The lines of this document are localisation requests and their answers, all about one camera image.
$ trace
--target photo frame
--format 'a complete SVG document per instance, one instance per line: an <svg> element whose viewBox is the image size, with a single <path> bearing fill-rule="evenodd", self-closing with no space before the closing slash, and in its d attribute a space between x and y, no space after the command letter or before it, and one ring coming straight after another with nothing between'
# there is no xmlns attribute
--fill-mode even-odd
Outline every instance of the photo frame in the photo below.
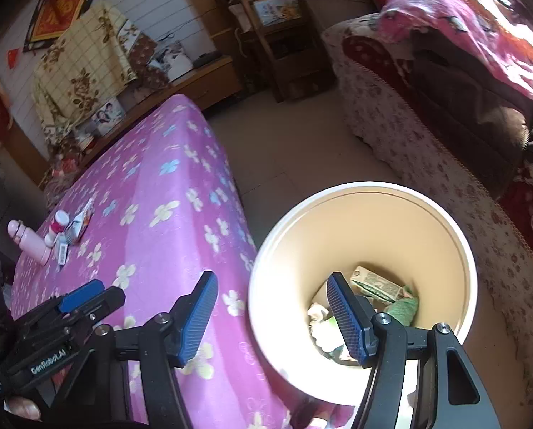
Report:
<svg viewBox="0 0 533 429"><path fill-rule="evenodd" d="M116 97L111 97L92 115L101 136L108 134L125 118L125 111Z"/></svg>
<svg viewBox="0 0 533 429"><path fill-rule="evenodd" d="M52 46L93 0L39 0L26 33L23 52Z"/></svg>

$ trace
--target purple floral bedsheet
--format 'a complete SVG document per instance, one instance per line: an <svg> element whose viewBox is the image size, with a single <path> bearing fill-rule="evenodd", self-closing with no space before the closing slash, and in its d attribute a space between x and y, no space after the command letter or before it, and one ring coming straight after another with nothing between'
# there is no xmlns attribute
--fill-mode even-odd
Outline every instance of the purple floral bedsheet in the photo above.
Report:
<svg viewBox="0 0 533 429"><path fill-rule="evenodd" d="M142 325L211 269L219 298L196 357L177 372L193 425L287 427L290 412L270 389L245 314L256 248L226 154L199 109L171 97L88 169L58 208L74 216L90 197L94 215L62 269L54 259L42 267L21 256L13 316L97 278L126 294L105 322ZM129 385L134 419L146 421L139 363L130 364Z"/></svg>

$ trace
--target pink blanket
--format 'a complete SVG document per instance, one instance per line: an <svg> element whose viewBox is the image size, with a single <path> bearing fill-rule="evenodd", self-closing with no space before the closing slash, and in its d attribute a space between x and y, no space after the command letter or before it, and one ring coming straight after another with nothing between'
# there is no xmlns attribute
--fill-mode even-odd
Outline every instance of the pink blanket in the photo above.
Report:
<svg viewBox="0 0 533 429"><path fill-rule="evenodd" d="M437 29L483 62L496 79L533 99L533 32L509 22L499 8L493 0L388 0L380 14L379 39L394 43L415 28Z"/></svg>
<svg viewBox="0 0 533 429"><path fill-rule="evenodd" d="M219 298L199 352L177 371L191 421L197 429L287 427L292 407L281 398L289 385L272 390L273 370L261 365L247 323L256 249L225 152L193 102L176 95L163 103L94 163L58 208L74 216L89 198L90 225L62 269L52 257L46 266L20 257L13 316L97 278L126 294L105 322L142 325L212 269ZM50 217L40 235L49 224ZM145 422L138 363L130 363L129 386L134 418Z"/></svg>

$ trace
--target trash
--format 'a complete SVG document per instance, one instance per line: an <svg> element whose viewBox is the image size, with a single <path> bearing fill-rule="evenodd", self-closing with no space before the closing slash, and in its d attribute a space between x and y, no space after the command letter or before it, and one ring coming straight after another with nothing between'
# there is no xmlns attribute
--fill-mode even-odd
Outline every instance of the trash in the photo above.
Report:
<svg viewBox="0 0 533 429"><path fill-rule="evenodd" d="M75 217L74 220L70 223L68 228L66 229L66 240L68 244L74 245L75 243L79 242L82 238L82 235L84 234L84 231L88 227L88 223L90 223L91 214L94 211L94 199L91 198L88 200L88 203L84 205L84 208L81 212L79 212Z"/></svg>
<svg viewBox="0 0 533 429"><path fill-rule="evenodd" d="M409 286L401 287L362 266L356 266L349 285L356 296L364 296L369 300L376 313L386 312L402 325L411 325L419 307L419 299ZM314 295L307 315L310 318L310 335L324 356L338 364L359 365L348 353L336 318L330 310L326 282Z"/></svg>

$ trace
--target screw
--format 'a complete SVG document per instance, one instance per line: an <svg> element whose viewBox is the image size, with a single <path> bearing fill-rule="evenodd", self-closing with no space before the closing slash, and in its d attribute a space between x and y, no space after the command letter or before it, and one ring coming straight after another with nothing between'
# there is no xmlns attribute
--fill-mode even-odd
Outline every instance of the screw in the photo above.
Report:
<svg viewBox="0 0 533 429"><path fill-rule="evenodd" d="M166 324L169 322L170 315L169 313L158 313L155 317L155 322L157 324Z"/></svg>
<svg viewBox="0 0 533 429"><path fill-rule="evenodd" d="M376 315L376 320L380 324L389 324L392 322L392 317L387 313L378 313Z"/></svg>
<svg viewBox="0 0 533 429"><path fill-rule="evenodd" d="M94 332L99 336L106 335L108 332L110 332L110 326L107 324L100 324L96 329L94 329Z"/></svg>
<svg viewBox="0 0 533 429"><path fill-rule="evenodd" d="M437 332L441 332L442 334L448 334L451 332L451 326L446 322L438 322L435 325L435 328L437 329Z"/></svg>

